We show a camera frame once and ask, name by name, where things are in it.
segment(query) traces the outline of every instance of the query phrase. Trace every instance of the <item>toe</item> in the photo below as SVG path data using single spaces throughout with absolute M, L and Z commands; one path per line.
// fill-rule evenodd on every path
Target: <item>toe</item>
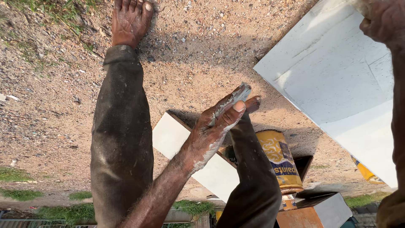
M 137 0 L 131 0 L 131 3 L 129 4 L 129 12 L 134 12 L 135 11 L 135 7 L 137 6 L 139 2 Z
M 142 21 L 149 26 L 153 15 L 153 5 L 150 2 L 145 2 L 142 7 Z
M 131 0 L 122 0 L 122 10 L 127 12 L 129 9 L 130 3 L 131 3 Z
M 136 5 L 136 8 L 135 8 L 135 14 L 137 16 L 142 15 L 142 6 L 143 6 L 143 0 L 138 0 L 138 4 Z
M 120 11 L 122 9 L 122 0 L 115 0 L 115 9 Z

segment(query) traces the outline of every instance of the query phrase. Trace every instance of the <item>forearm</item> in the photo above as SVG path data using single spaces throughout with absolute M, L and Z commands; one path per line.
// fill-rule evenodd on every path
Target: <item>forearm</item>
M 152 183 L 134 210 L 121 224 L 121 228 L 160 228 L 192 169 L 187 168 L 185 151 L 175 155 Z
M 392 48 L 394 72 L 394 107 L 392 112 L 392 136 L 394 138 L 393 161 L 396 164 L 398 188 L 405 189 L 405 48 Z

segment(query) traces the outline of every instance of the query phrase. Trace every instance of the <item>sandy ground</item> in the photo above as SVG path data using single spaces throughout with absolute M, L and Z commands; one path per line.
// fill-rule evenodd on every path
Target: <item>sandy ground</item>
M 247 82 L 252 95 L 262 96 L 260 109 L 251 114 L 254 129 L 282 131 L 294 157 L 315 155 L 313 164 L 329 166 L 311 169 L 305 187 L 327 185 L 344 196 L 387 187 L 366 183 L 348 153 L 252 69 L 256 58 L 267 53 L 315 1 L 192 0 L 192 8 L 185 8 L 189 2 L 181 0 L 153 3 L 159 12 L 136 50 L 145 73 L 152 127 L 167 110 L 192 127 L 202 111 Z M 104 2 L 99 9 L 94 16 L 82 14 L 86 25 L 81 36 L 103 58 L 111 46 L 113 3 Z M 63 24 L 49 25 L 43 14 L 4 4 L 0 11 L 10 21 L 0 20 L 1 28 L 17 35 L 6 35 L 0 42 L 0 93 L 19 98 L 0 101 L 0 165 L 9 166 L 16 158 L 16 167 L 37 180 L 2 182 L 0 187 L 45 192 L 44 199 L 49 200 L 33 202 L 36 205 L 54 204 L 55 198 L 68 204 L 68 193 L 90 190 L 90 131 L 106 75 L 103 60 L 88 54 Z M 98 32 L 100 27 L 106 37 Z M 36 70 L 12 41 L 32 43 L 37 58 L 62 57 L 65 62 Z M 154 157 L 155 178 L 168 160 L 156 150 Z M 210 194 L 191 178 L 178 199 L 201 200 Z

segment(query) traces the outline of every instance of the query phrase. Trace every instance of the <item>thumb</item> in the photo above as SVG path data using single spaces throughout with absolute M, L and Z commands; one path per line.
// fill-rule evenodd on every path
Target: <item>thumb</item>
M 225 111 L 219 120 L 216 121 L 214 129 L 218 132 L 229 131 L 235 124 L 238 123 L 246 110 L 246 105 L 243 101 L 236 102 L 231 108 Z

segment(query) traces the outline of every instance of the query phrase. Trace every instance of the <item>leg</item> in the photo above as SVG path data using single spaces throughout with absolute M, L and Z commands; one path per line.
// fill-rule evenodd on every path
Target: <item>leg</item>
M 142 87 L 142 66 L 132 47 L 146 33 L 152 7 L 143 1 L 115 3 L 113 41 L 116 43 L 113 42 L 104 60 L 107 76 L 98 95 L 92 129 L 91 187 L 100 228 L 115 227 L 127 215 L 152 183 L 153 173 L 149 105 Z M 145 5 L 149 5 L 148 23 L 142 21 Z M 125 42 L 125 37 L 119 34 L 119 23 L 124 24 L 126 20 L 139 27 L 133 29 L 137 39 L 131 38 L 130 42 Z
M 230 130 L 240 183 L 229 196 L 218 228 L 273 227 L 281 204 L 277 178 L 248 114 L 258 109 L 257 98 L 259 96 L 246 101 L 246 112 Z

